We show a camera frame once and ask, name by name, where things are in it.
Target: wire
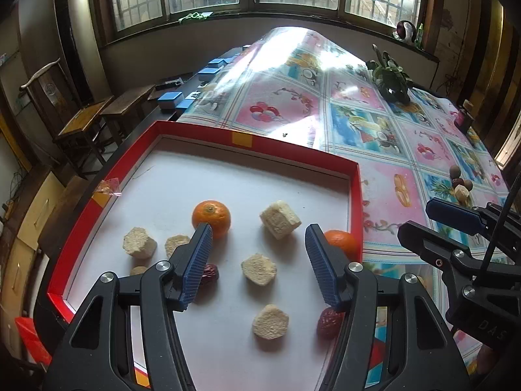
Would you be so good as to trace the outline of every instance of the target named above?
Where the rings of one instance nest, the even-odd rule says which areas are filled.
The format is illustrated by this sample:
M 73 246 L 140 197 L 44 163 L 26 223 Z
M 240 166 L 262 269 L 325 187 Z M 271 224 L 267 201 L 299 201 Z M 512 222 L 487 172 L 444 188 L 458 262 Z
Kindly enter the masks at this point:
M 483 280 L 483 278 L 486 274 L 486 269 L 488 268 L 488 265 L 490 264 L 490 260 L 492 258 L 492 255 L 494 254 L 494 250 L 496 248 L 496 243 L 498 241 L 498 235 L 503 230 L 503 224 L 505 223 L 507 216 L 510 214 L 510 207 L 512 207 L 512 203 L 514 202 L 514 198 L 516 197 L 517 193 L 519 192 L 519 189 L 521 189 L 521 172 L 519 172 L 517 174 L 516 179 L 515 179 L 514 183 L 512 184 L 512 188 L 510 188 L 509 195 L 506 197 L 505 205 L 501 209 L 501 213 L 499 214 L 499 218 L 496 223 L 496 227 L 494 228 L 494 231 L 492 232 L 492 236 L 490 237 L 490 242 L 489 242 L 488 248 L 486 248 L 485 257 L 483 257 L 483 261 L 481 262 L 481 266 L 479 268 L 479 273 L 473 282 L 474 285 L 478 285 L 479 282 Z

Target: orange fruit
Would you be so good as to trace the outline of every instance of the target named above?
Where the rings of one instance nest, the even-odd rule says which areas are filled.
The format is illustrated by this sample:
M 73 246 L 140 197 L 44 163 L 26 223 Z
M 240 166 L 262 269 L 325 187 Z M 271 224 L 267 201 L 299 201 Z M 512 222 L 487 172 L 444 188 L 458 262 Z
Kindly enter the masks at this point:
M 230 210 L 218 201 L 212 199 L 203 201 L 197 204 L 192 213 L 192 225 L 197 228 L 199 223 L 203 222 L 210 224 L 214 238 L 223 237 L 230 229 Z
M 351 233 L 332 229 L 324 232 L 324 237 L 329 244 L 340 248 L 351 262 L 360 261 L 359 245 Z

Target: window frame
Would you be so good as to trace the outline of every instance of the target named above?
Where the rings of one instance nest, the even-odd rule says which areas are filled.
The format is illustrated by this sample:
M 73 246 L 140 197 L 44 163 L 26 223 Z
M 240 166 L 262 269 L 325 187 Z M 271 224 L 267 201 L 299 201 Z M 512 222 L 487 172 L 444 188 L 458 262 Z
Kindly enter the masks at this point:
M 338 7 L 336 9 L 324 8 L 324 7 L 314 7 L 314 6 L 306 6 L 306 5 L 295 5 L 290 3 L 270 3 L 270 2 L 259 2 L 258 0 L 239 0 L 239 3 L 231 4 L 231 5 L 219 5 L 219 6 L 210 6 L 210 7 L 202 7 L 202 8 L 191 8 L 188 10 L 180 11 L 177 13 L 170 13 L 169 8 L 169 0 L 160 0 L 161 1 L 161 10 L 162 15 L 158 18 L 150 19 L 145 22 L 141 22 L 136 25 L 132 25 L 127 27 L 121 31 L 117 30 L 116 27 L 116 17 L 113 11 L 113 2 L 112 0 L 97 0 L 100 5 L 103 6 L 100 10 L 96 10 L 101 13 L 98 13 L 96 17 L 97 27 L 99 29 L 103 29 L 104 33 L 100 34 L 101 44 L 106 45 L 111 43 L 112 41 L 134 35 L 136 33 L 140 33 L 142 31 L 149 30 L 151 28 L 155 28 L 158 26 L 168 25 L 168 24 L 176 24 L 180 18 L 183 18 L 189 13 L 194 11 L 213 11 L 221 14 L 239 14 L 239 13 L 273 13 L 273 14 L 295 14 L 295 15 L 307 15 L 310 16 L 311 20 L 313 17 L 324 18 L 327 20 L 337 21 L 344 23 L 347 27 L 350 25 L 361 27 L 363 29 L 370 30 L 372 32 L 376 32 L 387 37 L 392 37 L 392 33 L 395 31 L 395 28 L 384 23 L 380 23 L 373 19 L 364 18 L 362 16 L 346 13 L 345 11 L 345 3 L 346 0 L 338 0 Z M 418 25 L 421 23 L 425 23 L 429 16 L 427 15 L 428 10 L 428 1 L 420 0 L 419 1 L 419 11 L 418 11 Z M 111 23 L 111 31 L 108 31 L 107 28 L 107 20 L 110 19 Z M 435 31 L 436 28 L 431 28 L 432 33 L 439 33 L 439 28 Z

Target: floral tablecloth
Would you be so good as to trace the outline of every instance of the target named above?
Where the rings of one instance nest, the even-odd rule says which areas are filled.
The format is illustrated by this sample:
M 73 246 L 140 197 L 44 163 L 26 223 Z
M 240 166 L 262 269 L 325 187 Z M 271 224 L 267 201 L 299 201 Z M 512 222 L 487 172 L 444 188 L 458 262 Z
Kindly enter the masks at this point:
M 223 67 L 178 122 L 251 132 L 357 161 L 364 263 L 396 278 L 418 274 L 445 313 L 440 272 L 400 246 L 398 226 L 414 220 L 483 255 L 483 238 L 431 221 L 425 204 L 432 197 L 457 202 L 449 178 L 454 164 L 473 182 L 472 206 L 502 205 L 508 189 L 476 133 L 464 136 L 454 126 L 457 109 L 450 101 L 417 89 L 409 93 L 407 106 L 386 103 L 364 61 L 314 31 L 281 27 Z M 472 363 L 478 343 L 465 334 L 455 339 Z

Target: beige chunk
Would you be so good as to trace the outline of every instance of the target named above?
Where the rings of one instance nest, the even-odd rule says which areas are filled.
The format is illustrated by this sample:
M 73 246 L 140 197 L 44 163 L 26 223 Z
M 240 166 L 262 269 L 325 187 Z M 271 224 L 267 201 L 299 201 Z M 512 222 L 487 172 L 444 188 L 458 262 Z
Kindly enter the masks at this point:
M 135 258 L 149 258 L 157 248 L 157 242 L 148 236 L 144 228 L 132 228 L 123 237 L 125 252 Z
M 146 266 L 136 266 L 130 270 L 130 276 L 145 273 L 147 269 L 148 268 Z
M 277 266 L 262 254 L 254 254 L 241 263 L 242 273 L 251 282 L 257 285 L 267 285 L 275 275 Z
M 268 304 L 253 320 L 253 333 L 264 339 L 283 336 L 288 330 L 290 317 L 274 304 Z
M 470 193 L 469 193 L 468 189 L 465 188 L 463 185 L 458 185 L 454 189 L 454 196 L 461 204 L 465 204 L 467 202 L 469 195 L 470 195 Z
M 264 226 L 278 240 L 293 232 L 302 223 L 291 207 L 282 200 L 270 204 L 260 217 Z
M 170 237 L 165 242 L 165 250 L 168 258 L 172 256 L 174 250 L 179 247 L 179 245 L 188 244 L 190 242 L 190 238 L 186 235 L 174 235 Z

